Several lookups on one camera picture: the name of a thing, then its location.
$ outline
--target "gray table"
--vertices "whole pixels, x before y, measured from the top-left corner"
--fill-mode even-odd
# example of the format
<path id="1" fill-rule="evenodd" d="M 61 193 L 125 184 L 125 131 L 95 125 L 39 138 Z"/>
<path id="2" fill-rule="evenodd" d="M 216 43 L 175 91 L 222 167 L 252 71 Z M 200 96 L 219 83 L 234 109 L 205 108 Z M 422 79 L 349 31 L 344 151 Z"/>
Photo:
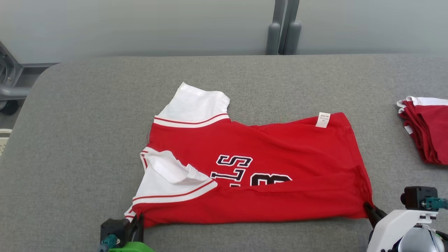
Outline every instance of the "gray table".
<path id="1" fill-rule="evenodd" d="M 448 196 L 447 167 L 425 165 L 395 103 L 448 98 L 448 60 L 424 55 L 114 57 L 58 64 L 37 80 L 0 163 L 4 251 L 95 251 L 99 225 L 122 218 L 143 168 L 153 116 L 185 81 L 230 97 L 244 124 L 344 112 L 374 202 L 402 209 L 405 186 Z M 442 211 L 433 225 L 447 231 Z M 165 251 L 365 251 L 366 219 L 167 225 L 145 231 Z"/>

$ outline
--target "white plastic basket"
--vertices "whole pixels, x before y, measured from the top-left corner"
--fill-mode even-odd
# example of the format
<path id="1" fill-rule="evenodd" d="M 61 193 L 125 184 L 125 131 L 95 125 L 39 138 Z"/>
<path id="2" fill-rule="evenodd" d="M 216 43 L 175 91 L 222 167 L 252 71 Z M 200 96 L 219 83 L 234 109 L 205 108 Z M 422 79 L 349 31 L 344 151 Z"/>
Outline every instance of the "white plastic basket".
<path id="1" fill-rule="evenodd" d="M 0 129 L 0 134 L 2 133 L 9 133 L 11 134 L 13 130 L 10 129 Z M 9 137 L 0 137 L 0 156 L 3 154 L 4 148 L 6 147 L 6 143 L 8 141 Z"/>

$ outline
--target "red fabric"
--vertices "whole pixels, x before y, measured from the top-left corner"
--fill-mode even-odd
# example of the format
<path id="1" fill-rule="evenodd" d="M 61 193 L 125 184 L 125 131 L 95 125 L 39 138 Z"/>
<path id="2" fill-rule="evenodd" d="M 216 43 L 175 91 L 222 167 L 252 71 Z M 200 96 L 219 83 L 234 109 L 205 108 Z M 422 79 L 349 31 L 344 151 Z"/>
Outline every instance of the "red fabric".
<path id="1" fill-rule="evenodd" d="M 448 106 L 403 104 L 406 107 L 400 116 L 405 119 L 404 126 L 411 126 L 422 160 L 448 165 Z"/>
<path id="2" fill-rule="evenodd" d="M 240 182 L 215 178 L 218 187 L 192 200 L 140 203 L 145 227 L 160 223 L 283 222 L 306 219 L 366 218 L 372 202 L 370 181 L 351 125 L 343 113 L 332 114 L 327 128 L 317 117 L 284 124 L 245 126 L 230 119 L 200 128 L 153 124 L 148 147 L 169 150 L 183 164 L 211 176 L 236 175 Z M 218 165 L 220 155 L 250 157 L 248 167 Z M 254 174 L 278 174 L 291 181 L 251 186 Z"/>

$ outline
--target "care label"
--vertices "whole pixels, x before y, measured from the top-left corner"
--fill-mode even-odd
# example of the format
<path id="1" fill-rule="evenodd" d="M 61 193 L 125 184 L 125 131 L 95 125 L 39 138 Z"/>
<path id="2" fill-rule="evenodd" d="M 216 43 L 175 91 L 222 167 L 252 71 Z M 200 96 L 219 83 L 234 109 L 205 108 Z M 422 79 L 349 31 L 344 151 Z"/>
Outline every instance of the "care label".
<path id="1" fill-rule="evenodd" d="M 316 127 L 326 128 L 329 121 L 330 121 L 330 114 L 329 113 L 319 112 L 319 116 L 317 117 Z"/>

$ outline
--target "black and white lettering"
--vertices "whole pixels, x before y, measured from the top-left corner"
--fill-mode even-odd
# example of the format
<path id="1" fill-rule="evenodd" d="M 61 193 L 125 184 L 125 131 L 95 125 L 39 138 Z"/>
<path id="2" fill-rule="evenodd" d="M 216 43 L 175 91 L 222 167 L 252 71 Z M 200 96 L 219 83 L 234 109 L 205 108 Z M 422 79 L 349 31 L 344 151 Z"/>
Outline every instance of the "black and white lettering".
<path id="1" fill-rule="evenodd" d="M 238 167 L 249 167 L 251 162 L 252 158 L 248 156 L 233 156 L 230 158 L 227 155 L 220 155 L 216 161 L 218 165 L 233 166 L 237 164 Z"/>
<path id="2" fill-rule="evenodd" d="M 260 182 L 265 182 L 266 185 L 282 183 L 285 181 L 291 181 L 292 179 L 288 175 L 281 174 L 267 174 L 267 173 L 254 173 L 250 177 L 251 186 L 259 186 Z"/>
<path id="3" fill-rule="evenodd" d="M 212 171 L 211 174 L 210 174 L 210 178 L 225 178 L 225 179 L 231 179 L 231 180 L 236 181 L 236 182 L 241 182 L 241 180 L 243 179 L 245 171 L 246 171 L 245 169 L 238 169 L 238 168 L 236 168 L 235 170 L 233 170 L 233 173 L 235 175 L 221 174 L 221 173 L 217 173 L 217 172 Z"/>

